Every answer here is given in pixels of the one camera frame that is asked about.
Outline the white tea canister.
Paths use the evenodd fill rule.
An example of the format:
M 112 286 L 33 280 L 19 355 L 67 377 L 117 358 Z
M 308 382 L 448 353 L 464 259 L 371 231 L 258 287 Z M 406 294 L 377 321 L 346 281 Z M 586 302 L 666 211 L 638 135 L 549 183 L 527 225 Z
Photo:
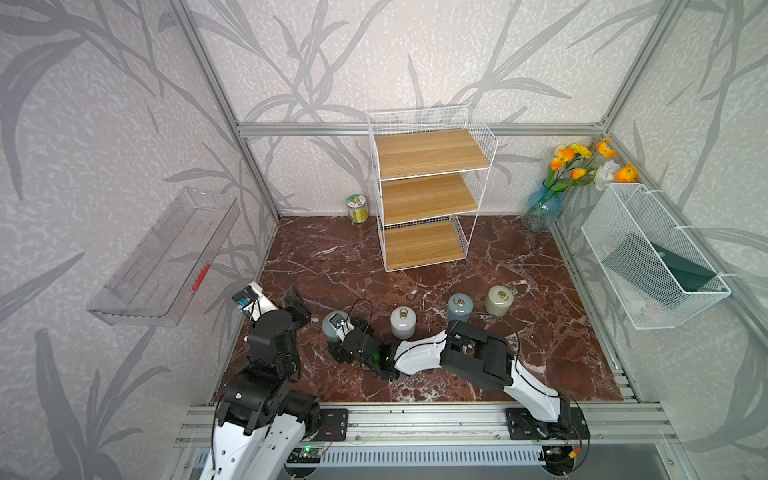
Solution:
M 416 322 L 415 311 L 407 306 L 396 307 L 390 315 L 391 332 L 400 340 L 407 340 L 413 336 Z

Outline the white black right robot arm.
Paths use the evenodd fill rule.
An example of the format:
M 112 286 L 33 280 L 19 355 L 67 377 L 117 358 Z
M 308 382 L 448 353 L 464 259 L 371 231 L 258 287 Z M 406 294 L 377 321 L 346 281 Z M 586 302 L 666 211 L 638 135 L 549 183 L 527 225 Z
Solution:
M 470 323 L 453 320 L 429 338 L 390 343 L 377 340 L 367 322 L 340 313 L 324 320 L 322 329 L 337 362 L 358 361 L 381 380 L 442 369 L 483 390 L 506 394 L 521 404 L 508 412 L 511 437 L 591 438 L 579 406 L 525 369 L 504 337 Z

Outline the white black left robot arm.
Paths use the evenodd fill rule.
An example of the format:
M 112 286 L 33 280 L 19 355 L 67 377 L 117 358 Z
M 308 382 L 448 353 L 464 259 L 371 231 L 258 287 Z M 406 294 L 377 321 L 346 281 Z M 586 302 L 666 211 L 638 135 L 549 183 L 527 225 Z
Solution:
M 311 312 L 294 288 L 281 307 L 257 283 L 233 295 L 250 321 L 247 365 L 217 402 L 202 479 L 275 479 L 295 446 L 320 427 L 319 400 L 291 388 L 301 373 L 297 332 Z

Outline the small blue tea canister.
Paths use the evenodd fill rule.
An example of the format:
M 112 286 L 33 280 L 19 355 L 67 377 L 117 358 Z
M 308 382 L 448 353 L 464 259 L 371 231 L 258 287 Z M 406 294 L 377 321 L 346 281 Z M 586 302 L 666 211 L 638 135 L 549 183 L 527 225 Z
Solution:
M 468 322 L 474 311 L 472 299 L 464 293 L 452 294 L 447 302 L 446 318 L 448 322 Z

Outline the white wire wooden shelf rack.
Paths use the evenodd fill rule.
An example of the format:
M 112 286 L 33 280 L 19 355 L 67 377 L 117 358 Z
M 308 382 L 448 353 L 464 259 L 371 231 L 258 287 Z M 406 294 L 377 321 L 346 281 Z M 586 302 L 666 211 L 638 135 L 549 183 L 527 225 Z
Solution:
M 467 104 L 367 115 L 387 271 L 466 259 L 499 146 Z

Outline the beige tea canister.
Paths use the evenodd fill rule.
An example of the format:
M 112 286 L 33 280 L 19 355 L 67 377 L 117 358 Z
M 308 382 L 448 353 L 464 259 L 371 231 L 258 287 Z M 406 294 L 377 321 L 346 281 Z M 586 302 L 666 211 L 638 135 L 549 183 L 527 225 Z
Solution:
M 492 286 L 484 300 L 485 312 L 495 316 L 504 317 L 511 309 L 516 294 L 504 285 Z

